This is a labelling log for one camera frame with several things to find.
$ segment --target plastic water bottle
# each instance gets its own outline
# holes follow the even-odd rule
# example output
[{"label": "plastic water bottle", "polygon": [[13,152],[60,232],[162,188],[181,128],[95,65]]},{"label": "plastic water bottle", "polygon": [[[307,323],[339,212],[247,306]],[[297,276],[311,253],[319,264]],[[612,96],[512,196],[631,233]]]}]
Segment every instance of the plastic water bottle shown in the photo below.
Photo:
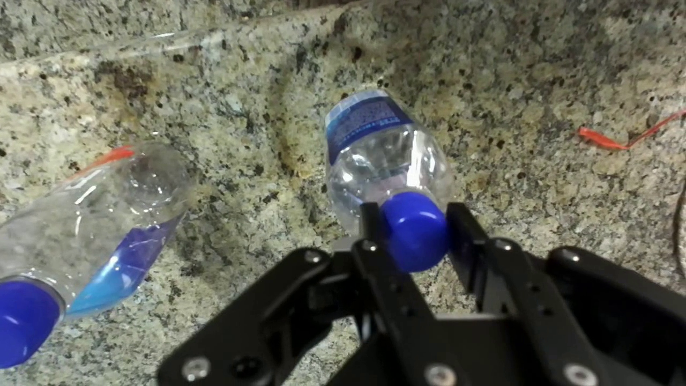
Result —
[{"label": "plastic water bottle", "polygon": [[117,148],[0,227],[0,368],[27,362],[62,315],[135,291],[184,215],[184,164],[167,146]]},{"label": "plastic water bottle", "polygon": [[328,192],[356,230],[361,203],[377,201],[399,270],[436,265],[448,250],[447,157],[387,91],[364,90],[326,115]]}]

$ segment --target bottle label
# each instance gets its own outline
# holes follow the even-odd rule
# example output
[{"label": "bottle label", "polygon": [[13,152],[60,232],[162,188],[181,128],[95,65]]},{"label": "bottle label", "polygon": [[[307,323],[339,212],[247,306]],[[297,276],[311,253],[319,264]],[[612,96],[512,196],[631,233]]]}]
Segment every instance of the bottle label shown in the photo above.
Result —
[{"label": "bottle label", "polygon": [[109,152],[105,152],[104,157],[98,157],[96,160],[92,160],[86,170],[77,171],[76,176],[71,176],[67,181],[70,185],[79,185],[81,177],[86,177],[89,174],[109,164],[109,163],[121,163],[121,160],[130,160],[135,157],[135,149],[131,146],[118,146],[112,148]]},{"label": "bottle label", "polygon": [[413,123],[413,118],[383,91],[373,91],[350,104],[344,100],[326,121],[328,163],[332,164],[344,148],[364,135],[402,123]]}]

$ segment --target granite countertop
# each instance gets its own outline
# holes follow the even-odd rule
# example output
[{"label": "granite countertop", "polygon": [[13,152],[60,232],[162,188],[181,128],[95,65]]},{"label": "granite countertop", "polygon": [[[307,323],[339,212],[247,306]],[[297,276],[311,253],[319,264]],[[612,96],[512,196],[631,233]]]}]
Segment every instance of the granite countertop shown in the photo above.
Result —
[{"label": "granite countertop", "polygon": [[[130,33],[112,28],[107,42],[96,42],[104,33],[70,41],[60,17],[52,30],[62,41],[41,28],[2,30],[2,221],[123,141],[177,146],[201,186],[191,221],[140,293],[101,316],[62,323],[0,384],[153,384],[162,358],[284,253],[330,248],[344,230],[326,200],[321,121],[362,86],[389,87],[441,140],[452,196],[492,233],[538,254],[580,244],[682,291],[669,227],[684,128],[615,155],[574,136],[580,123],[629,136],[684,107],[679,0],[385,0],[249,15],[212,4],[221,2],[195,17],[150,13]],[[47,49],[32,51],[32,38]],[[470,313],[448,265],[417,280],[437,315]],[[321,384],[354,346],[342,323],[291,384]]]},{"label": "granite countertop", "polygon": [[221,28],[229,22],[304,9],[311,0],[22,0],[0,6],[0,57],[35,57],[59,51],[96,49],[140,36]]}]

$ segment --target blue bottle cap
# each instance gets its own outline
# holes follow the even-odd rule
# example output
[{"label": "blue bottle cap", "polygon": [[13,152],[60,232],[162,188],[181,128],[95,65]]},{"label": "blue bottle cap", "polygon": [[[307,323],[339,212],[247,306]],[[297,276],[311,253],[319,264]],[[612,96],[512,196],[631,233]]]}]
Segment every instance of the blue bottle cap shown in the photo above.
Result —
[{"label": "blue bottle cap", "polygon": [[429,270],[448,253],[447,215],[423,192],[406,191],[383,203],[389,248],[404,271]]},{"label": "blue bottle cap", "polygon": [[0,282],[0,368],[27,362],[60,319],[59,300],[32,280]]}]

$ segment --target screw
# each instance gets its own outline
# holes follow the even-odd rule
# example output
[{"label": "screw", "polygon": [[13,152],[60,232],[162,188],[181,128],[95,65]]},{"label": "screw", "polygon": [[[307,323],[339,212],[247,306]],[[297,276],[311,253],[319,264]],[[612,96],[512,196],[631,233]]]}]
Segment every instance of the screw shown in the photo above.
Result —
[{"label": "screw", "polygon": [[447,365],[432,365],[426,368],[426,382],[432,386],[456,386],[456,375],[451,366]]},{"label": "screw", "polygon": [[319,264],[321,261],[321,254],[317,250],[307,250],[304,253],[304,261],[309,264]]},{"label": "screw", "polygon": [[231,373],[240,380],[249,380],[249,378],[256,378],[260,368],[262,368],[260,358],[245,356],[234,362]]},{"label": "screw", "polygon": [[578,362],[565,366],[565,378],[574,386],[598,386],[598,375]]},{"label": "screw", "polygon": [[501,250],[512,250],[512,241],[501,240],[501,238],[496,240],[496,247],[501,248]]},{"label": "screw", "polygon": [[364,248],[364,250],[377,250],[377,241],[373,241],[373,240],[362,240],[362,248]]},{"label": "screw", "polygon": [[572,253],[570,248],[563,248],[563,254],[570,261],[581,261],[581,256],[578,253]]},{"label": "screw", "polygon": [[200,382],[210,375],[210,360],[204,356],[190,358],[183,366],[186,382]]}]

